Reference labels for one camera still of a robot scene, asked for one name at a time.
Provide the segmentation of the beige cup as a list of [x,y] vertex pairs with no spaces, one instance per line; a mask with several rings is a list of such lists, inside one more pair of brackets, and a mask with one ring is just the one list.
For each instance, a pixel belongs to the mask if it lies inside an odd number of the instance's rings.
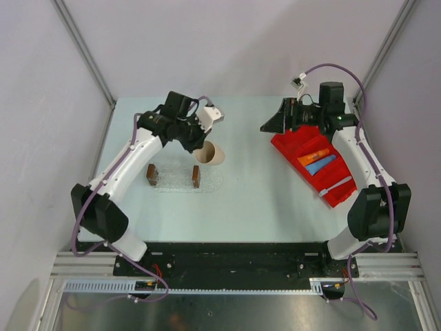
[[203,147],[193,152],[195,159],[203,165],[218,166],[225,161],[223,150],[211,141],[205,141]]

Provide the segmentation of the red plastic organizer bin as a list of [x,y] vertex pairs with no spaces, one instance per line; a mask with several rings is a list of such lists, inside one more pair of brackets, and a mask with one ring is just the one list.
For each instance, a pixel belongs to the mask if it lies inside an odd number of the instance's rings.
[[356,191],[347,164],[317,127],[277,134],[271,143],[331,207]]

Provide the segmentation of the clear acrylic toothbrush stand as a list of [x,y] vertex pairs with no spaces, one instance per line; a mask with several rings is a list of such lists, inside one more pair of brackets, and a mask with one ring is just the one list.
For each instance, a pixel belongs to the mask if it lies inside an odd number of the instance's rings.
[[157,165],[149,163],[145,175],[152,187],[193,188],[201,186],[201,169],[197,165]]

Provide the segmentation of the orange toothpaste tube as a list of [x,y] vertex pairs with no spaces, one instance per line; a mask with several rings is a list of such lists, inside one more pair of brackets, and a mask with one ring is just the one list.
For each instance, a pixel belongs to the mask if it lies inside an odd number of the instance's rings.
[[325,148],[325,149],[304,155],[302,157],[298,157],[297,160],[302,166],[306,167],[310,163],[313,163],[317,160],[322,159],[323,157],[326,157],[328,154],[329,154],[329,148]]

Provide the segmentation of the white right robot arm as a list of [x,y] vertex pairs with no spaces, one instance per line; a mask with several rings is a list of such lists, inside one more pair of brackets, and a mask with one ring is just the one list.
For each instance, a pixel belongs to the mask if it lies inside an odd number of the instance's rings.
[[301,126],[317,127],[348,166],[358,191],[347,215],[347,227],[328,241],[328,252],[318,259],[326,277],[342,270],[342,260],[362,252],[372,243],[384,243],[388,252],[395,234],[404,228],[411,190],[398,184],[381,168],[367,144],[361,121],[345,112],[344,87],[340,82],[320,84],[319,100],[305,105],[300,97],[284,98],[280,108],[261,127],[261,132],[286,134]]

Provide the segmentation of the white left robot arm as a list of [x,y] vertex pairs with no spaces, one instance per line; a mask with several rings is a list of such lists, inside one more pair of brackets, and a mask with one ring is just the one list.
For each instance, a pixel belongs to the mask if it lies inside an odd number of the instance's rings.
[[133,180],[171,141],[178,141],[192,153],[201,149],[223,112],[208,97],[197,99],[169,92],[165,103],[154,110],[136,113],[130,140],[110,165],[87,185],[76,184],[71,191],[76,221],[71,238],[72,252],[81,228],[102,238],[117,254],[127,257],[128,267],[139,276],[147,274],[152,258],[147,244],[131,229],[119,204]]

